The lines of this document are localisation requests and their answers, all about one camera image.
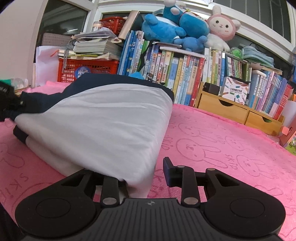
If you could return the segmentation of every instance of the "pink bunny plush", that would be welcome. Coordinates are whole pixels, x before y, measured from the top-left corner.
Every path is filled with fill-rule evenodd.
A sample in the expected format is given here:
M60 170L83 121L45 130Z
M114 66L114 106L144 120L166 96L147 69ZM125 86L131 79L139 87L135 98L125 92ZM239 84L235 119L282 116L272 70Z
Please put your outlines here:
M210 33L207 36L208 41L205 43L205 47L229 52L230 48L225 41L233 39L241 23L222 15L218 5L213 7L213 15L208 18L207 23Z

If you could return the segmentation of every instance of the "bookshelf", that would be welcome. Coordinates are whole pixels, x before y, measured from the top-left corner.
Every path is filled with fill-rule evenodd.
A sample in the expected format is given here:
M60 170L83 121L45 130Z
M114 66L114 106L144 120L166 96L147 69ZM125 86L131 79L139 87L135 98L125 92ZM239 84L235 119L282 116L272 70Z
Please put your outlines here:
M203 91L204 83L201 82L194 107L205 110L243 125L253 127L272 136L277 136L284 122L281 115L278 120L271 118L259 111L241 105L223 97Z

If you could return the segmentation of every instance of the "black device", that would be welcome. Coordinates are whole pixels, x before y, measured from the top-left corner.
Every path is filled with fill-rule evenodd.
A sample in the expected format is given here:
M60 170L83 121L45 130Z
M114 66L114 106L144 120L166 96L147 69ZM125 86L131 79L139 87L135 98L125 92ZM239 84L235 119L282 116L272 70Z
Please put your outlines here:
M15 211L22 241L280 241L285 209L276 198L219 170L205 173L173 166L163 159L169 187L182 188L176 198L125 198L125 183L81 170L25 198ZM96 185L101 201L93 202ZM204 186L207 202L200 202Z
M219 90L220 90L220 86L217 86L217 85L213 85L213 84L210 84L210 83L205 83L204 84L204 87L202 89L203 91L205 92L208 92L210 94L213 94L213 95L218 95L219 94Z

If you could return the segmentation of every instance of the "white wall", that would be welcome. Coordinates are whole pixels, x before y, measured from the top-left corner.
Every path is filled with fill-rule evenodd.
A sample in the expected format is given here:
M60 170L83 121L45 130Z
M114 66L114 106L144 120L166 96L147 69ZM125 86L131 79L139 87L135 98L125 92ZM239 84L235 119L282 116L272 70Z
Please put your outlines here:
M34 52L48 0L15 0L0 14L0 79L32 81Z

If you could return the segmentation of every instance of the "bed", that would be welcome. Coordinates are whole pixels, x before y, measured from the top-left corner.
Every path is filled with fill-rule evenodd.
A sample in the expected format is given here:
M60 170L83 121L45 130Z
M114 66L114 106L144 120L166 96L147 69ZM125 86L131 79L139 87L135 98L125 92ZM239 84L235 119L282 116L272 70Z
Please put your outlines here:
M48 82L28 92L62 92L66 83ZM14 219L25 197L64 176L38 158L12 134L15 124L0 123L0 202ZM259 130L183 105L173 105L169 125L156 163L149 198L180 197L179 188L168 188L162 160L187 165L195 171L217 168L280 200L286 220L280 237L296 240L296 158ZM202 201L206 201L200 189Z

